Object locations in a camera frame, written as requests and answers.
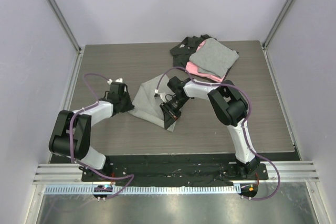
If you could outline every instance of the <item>pink cloth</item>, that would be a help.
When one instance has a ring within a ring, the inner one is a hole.
[[[198,51],[201,47],[204,46],[206,40],[203,41],[202,43],[200,43],[200,45],[198,46],[197,50]],[[191,61],[188,61],[187,62],[187,66],[185,68],[189,73],[192,73],[196,76],[201,76],[201,77],[206,77],[208,79],[211,79],[211,80],[214,80],[214,81],[217,81],[217,82],[222,82],[225,78],[225,76],[223,78],[219,78],[218,76],[214,76],[212,74],[208,74],[208,73],[199,73],[198,72],[198,66],[193,64]]]
[[[206,43],[206,40],[203,40],[203,42],[198,46],[196,51],[198,51],[201,47],[203,47],[205,43]]]

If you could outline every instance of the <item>pile of clothes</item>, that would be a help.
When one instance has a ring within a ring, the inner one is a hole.
[[[222,82],[239,58],[236,51],[207,34],[186,37],[170,53],[173,56],[173,66],[183,67],[191,74],[215,82]]]

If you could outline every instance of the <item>black cloth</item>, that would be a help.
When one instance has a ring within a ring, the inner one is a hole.
[[[200,37],[186,37],[181,43],[170,49],[170,54],[173,56],[173,66],[185,68],[190,56],[196,52],[200,43],[209,38],[211,37],[208,34]]]

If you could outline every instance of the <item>folded garment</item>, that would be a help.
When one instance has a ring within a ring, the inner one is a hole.
[[[189,61],[187,63],[186,70],[191,74],[194,74],[194,75],[200,76],[200,77],[204,77],[204,78],[208,78],[208,79],[214,80],[216,82],[222,82],[225,79],[225,76],[223,78],[219,78],[218,76],[215,76],[213,74],[200,73],[199,72],[199,67],[196,66],[195,64],[193,64],[191,61]]]
[[[164,117],[160,108],[162,100],[154,97],[154,92],[160,77],[161,75],[140,85],[133,100],[135,108],[129,111],[129,113],[164,128]],[[167,86],[168,81],[169,78],[164,76],[160,84],[160,92],[173,95],[173,91]],[[175,123],[173,123],[167,130],[172,132],[174,127]]]
[[[236,51],[225,47],[214,38],[209,38],[190,56],[190,61],[200,69],[206,70],[206,74],[212,73],[222,79],[238,58]]]
[[[191,54],[196,52],[200,43],[206,39],[211,38],[208,34],[201,35],[200,37],[186,37],[181,43],[170,50],[173,56],[173,66],[185,68]]]

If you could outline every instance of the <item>gray wooden table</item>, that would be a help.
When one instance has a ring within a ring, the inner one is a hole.
[[[81,76],[95,72],[111,79],[123,78],[133,99],[141,83],[172,67],[169,50],[177,43],[88,45],[85,48],[71,109],[94,103]],[[292,152],[293,145],[268,71],[260,42],[223,44],[239,52],[227,79],[244,89],[253,104],[249,131],[258,152]],[[169,77],[187,75],[173,70]],[[107,83],[90,77],[90,84],[103,97]],[[167,153],[233,153],[229,131],[217,119],[209,102],[190,100],[183,108],[173,133],[132,115],[118,114],[91,130],[91,145],[106,155]]]

